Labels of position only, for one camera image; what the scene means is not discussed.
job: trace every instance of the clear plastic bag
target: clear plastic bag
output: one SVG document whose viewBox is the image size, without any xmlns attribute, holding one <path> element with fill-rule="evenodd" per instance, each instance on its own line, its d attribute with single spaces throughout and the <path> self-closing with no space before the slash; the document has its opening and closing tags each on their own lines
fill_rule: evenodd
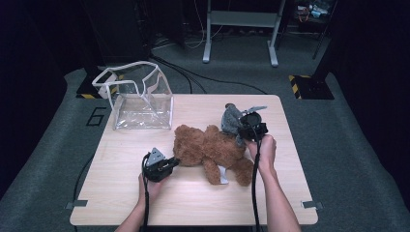
<svg viewBox="0 0 410 232">
<path fill-rule="evenodd" d="M 173 96 L 158 65 L 141 61 L 107 68 L 93 86 L 109 99 L 114 130 L 171 129 Z"/>
</svg>

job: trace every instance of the wooden table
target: wooden table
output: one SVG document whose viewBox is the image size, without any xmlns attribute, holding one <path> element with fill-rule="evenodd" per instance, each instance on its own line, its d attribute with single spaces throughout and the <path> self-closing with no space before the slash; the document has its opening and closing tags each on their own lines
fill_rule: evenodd
<svg viewBox="0 0 410 232">
<path fill-rule="evenodd" d="M 268 106 L 258 113 L 278 142 L 275 168 L 280 184 L 298 221 L 314 224 L 315 209 L 301 205 L 311 196 L 280 99 L 267 95 L 174 95 L 171 130 L 113 130 L 111 114 L 78 196 L 78 200 L 87 200 L 87 205 L 74 207 L 71 223 L 119 225 L 137 201 L 142 158 L 153 147 L 171 158 L 174 130 L 182 124 L 201 130 L 208 125 L 220 127 L 229 102 L 240 110 Z M 241 187 L 231 171 L 226 174 L 228 185 L 212 186 L 202 166 L 175 167 L 160 197 L 150 206 L 149 225 L 254 225 L 250 185 Z M 259 174 L 256 197 L 260 223 L 266 224 L 265 192 Z"/>
</svg>

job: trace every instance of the black cable on floor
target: black cable on floor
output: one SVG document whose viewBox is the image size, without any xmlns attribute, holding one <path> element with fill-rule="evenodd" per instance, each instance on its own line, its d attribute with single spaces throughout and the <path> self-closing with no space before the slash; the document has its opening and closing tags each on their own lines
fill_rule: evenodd
<svg viewBox="0 0 410 232">
<path fill-rule="evenodd" d="M 210 78 L 210 77 L 207 77 L 207 76 L 204 76 L 204 75 L 200 75 L 200 74 L 197 74 L 197 73 L 195 73 L 195 72 L 192 72 L 192 71 L 189 71 L 189 70 L 187 70 L 187 69 L 184 69 L 184 68 L 182 68 L 182 67 L 180 67 L 180 66 L 171 64 L 171 63 L 169 63 L 169 62 L 163 60 L 161 57 L 155 56 L 155 55 L 153 55 L 153 54 L 151 54 L 150 58 L 152 58 L 152 59 L 155 60 L 155 61 L 158 61 L 158 62 L 162 63 L 163 65 L 166 65 L 166 66 L 171 67 L 171 68 L 173 68 L 173 69 L 174 69 L 174 68 L 177 69 L 177 70 L 178 70 L 178 73 L 185 73 L 185 74 L 186 74 L 186 73 L 191 73 L 191 74 L 196 75 L 196 76 L 198 76 L 198 77 L 201 77 L 201 78 L 204 78 L 204 79 L 207 79 L 207 80 L 216 81 L 216 82 L 219 82 L 219 83 L 244 85 L 244 86 L 247 86 L 247 87 L 249 87 L 249 88 L 255 89 L 255 90 L 257 90 L 257 91 L 260 91 L 261 93 L 263 93 L 263 94 L 265 94 L 265 95 L 268 95 L 268 93 L 266 93 L 265 91 L 263 91 L 263 90 L 257 88 L 256 86 L 253 86 L 253 85 L 250 85 L 250 84 L 247 84 L 247 83 L 242 83 L 242 82 L 237 82 L 237 81 L 217 80 L 217 79 L 213 79 L 213 78 Z"/>
<path fill-rule="evenodd" d="M 179 66 L 177 66 L 177 65 L 174 65 L 174 64 L 171 64 L 171 63 L 169 63 L 169 62 L 163 60 L 162 58 L 160 58 L 160 57 L 158 57 L 158 56 L 151 55 L 150 58 L 153 59 L 153 60 L 155 60 L 155 61 L 157 61 L 157 62 L 159 62 L 159 63 L 161 63 L 161 64 L 163 64 L 163 65 L 168 66 L 169 68 L 175 70 L 176 72 L 178 72 L 179 74 L 181 74 L 183 77 L 185 77 L 185 78 L 187 79 L 188 83 L 190 84 L 190 93 L 191 93 L 191 94 L 192 94 L 192 84 L 191 84 L 191 81 L 193 81 L 197 86 L 199 86 L 199 88 L 204 92 L 204 94 L 207 94 L 205 88 L 204 88 L 197 80 L 195 80 L 192 76 L 190 76 L 188 73 L 186 73 L 186 72 L 184 71 L 184 69 L 182 69 L 181 67 L 179 67 Z"/>
</svg>

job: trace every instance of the electronic equipment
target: electronic equipment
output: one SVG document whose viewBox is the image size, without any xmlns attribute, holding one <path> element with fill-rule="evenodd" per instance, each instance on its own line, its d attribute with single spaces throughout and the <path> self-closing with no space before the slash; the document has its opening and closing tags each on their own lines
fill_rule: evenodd
<svg viewBox="0 0 410 232">
<path fill-rule="evenodd" d="M 157 149 L 153 148 L 142 162 L 142 172 L 144 177 L 152 182 L 160 182 L 165 177 L 171 175 L 173 168 L 179 164 L 175 158 L 166 159 L 165 156 Z"/>
<path fill-rule="evenodd" d="M 245 115 L 239 119 L 242 127 L 238 128 L 238 133 L 242 138 L 257 141 L 261 140 L 263 135 L 268 132 L 266 123 L 262 123 L 262 118 L 256 113 L 256 110 L 264 108 L 266 106 L 256 106 L 242 111 Z"/>
</svg>

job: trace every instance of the black cable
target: black cable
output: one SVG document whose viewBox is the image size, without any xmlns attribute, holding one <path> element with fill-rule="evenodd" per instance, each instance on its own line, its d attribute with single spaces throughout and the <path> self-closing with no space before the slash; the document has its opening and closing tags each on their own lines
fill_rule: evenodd
<svg viewBox="0 0 410 232">
<path fill-rule="evenodd" d="M 78 174 L 78 177 L 77 177 L 77 179 L 76 179 L 76 181 L 75 181 L 74 191 L 73 191 L 73 202 L 74 202 L 74 201 L 76 200 L 76 198 L 77 198 L 77 189 L 78 189 L 79 180 L 81 179 L 82 174 L 83 174 L 85 168 L 88 166 L 88 164 L 90 164 L 91 160 L 93 160 L 94 155 L 95 155 L 95 154 L 93 154 L 93 156 L 91 156 L 91 158 L 89 158 L 89 159 L 87 160 L 87 162 L 82 166 L 81 171 L 80 171 L 79 174 Z"/>
<path fill-rule="evenodd" d="M 228 33 L 227 35 L 225 35 L 226 33 L 223 33 L 223 32 L 214 33 L 214 35 L 211 35 L 212 42 L 222 42 L 225 39 L 228 40 L 228 39 L 235 39 L 235 38 L 267 37 L 267 36 L 263 35 L 263 34 L 266 34 L 266 32 L 263 32 L 262 35 L 261 35 L 260 32 L 241 33 L 241 32 L 237 32 L 235 30 L 236 28 L 239 28 L 239 27 L 238 26 L 231 26 L 230 29 L 234 30 L 234 32 L 233 33 Z M 197 39 L 199 38 L 200 39 L 200 37 L 202 37 L 202 36 L 200 36 L 200 37 L 196 36 L 194 34 L 194 32 L 192 32 L 192 31 L 188 31 L 188 32 L 185 32 L 185 33 L 187 34 L 187 35 L 184 36 L 185 40 L 189 40 L 191 38 L 197 38 Z"/>
<path fill-rule="evenodd" d="M 150 57 L 151 57 L 153 60 L 156 60 L 156 61 L 158 61 L 159 63 L 168 66 L 169 68 L 175 70 L 176 72 L 178 72 L 179 74 L 181 74 L 183 77 L 185 77 L 185 78 L 187 79 L 187 81 L 189 82 L 189 84 L 190 84 L 190 93 L 191 93 L 191 94 L 192 94 L 192 85 L 191 85 L 191 83 L 190 83 L 191 81 L 193 81 L 196 85 L 198 85 L 199 88 L 204 92 L 204 94 L 207 94 L 205 88 L 204 88 L 197 80 L 195 80 L 194 78 L 192 78 L 189 74 L 185 73 L 185 70 L 182 69 L 181 67 L 179 67 L 179 66 L 177 66 L 177 65 L 174 65 L 174 64 L 171 64 L 171 63 L 169 63 L 169 62 L 163 60 L 162 58 L 160 58 L 160 57 L 158 57 L 158 56 L 151 55 Z"/>
<path fill-rule="evenodd" d="M 145 188 L 145 214 L 144 214 L 144 224 L 143 224 L 143 232 L 147 232 L 147 226 L 148 226 L 148 216 L 150 215 L 150 193 L 148 192 L 148 180 L 145 177 L 145 164 L 146 161 L 148 159 L 148 157 L 150 156 L 150 154 L 147 154 L 144 159 L 142 160 L 142 182 L 144 183 L 144 188 Z"/>
<path fill-rule="evenodd" d="M 162 36 L 161 34 L 157 34 L 156 38 L 154 39 L 152 43 L 152 48 L 158 48 L 160 46 L 166 46 L 166 45 L 173 45 L 174 43 L 170 41 L 167 37 Z"/>
<path fill-rule="evenodd" d="M 259 223 L 259 214 L 257 211 L 257 202 L 256 202 L 256 174 L 257 174 L 257 168 L 259 165 L 260 147 L 262 145 L 262 140 L 259 140 L 256 133 L 255 133 L 255 142 L 256 142 L 257 149 L 256 149 L 255 161 L 253 164 L 253 172 L 252 172 L 252 205 L 253 205 L 253 214 L 255 216 L 256 232 L 259 232 L 260 223 Z"/>
<path fill-rule="evenodd" d="M 207 80 L 216 81 L 216 82 L 219 82 L 219 83 L 228 83 L 228 84 L 244 85 L 244 86 L 253 88 L 253 89 L 255 89 L 255 90 L 258 90 L 258 91 L 260 91 L 261 93 L 263 93 L 263 94 L 265 94 L 265 95 L 268 95 L 268 93 L 266 93 L 265 91 L 263 91 L 263 90 L 261 90 L 261 89 L 255 87 L 255 86 L 253 86 L 253 85 L 247 84 L 247 83 L 242 83 L 242 82 L 237 82 L 237 81 L 216 80 L 216 79 L 213 79 L 213 78 L 210 78 L 210 77 L 207 77 L 207 76 L 200 75 L 200 74 L 197 74 L 197 73 L 195 73 L 195 72 L 189 71 L 189 70 L 184 69 L 184 68 L 182 68 L 182 67 L 179 67 L 179 66 L 177 66 L 177 65 L 171 64 L 171 63 L 169 63 L 169 62 L 163 60 L 161 57 L 158 57 L 158 56 L 155 56 L 155 55 L 151 55 L 150 57 L 151 57 L 153 60 L 156 60 L 156 61 L 158 61 L 158 62 L 160 62 L 160 63 L 162 63 L 162 64 L 164 64 L 164 65 L 176 67 L 176 68 L 178 69 L 178 72 L 191 73 L 191 74 L 196 75 L 196 76 L 198 76 L 198 77 L 201 77 L 201 78 L 204 78 L 204 79 L 207 79 Z"/>
</svg>

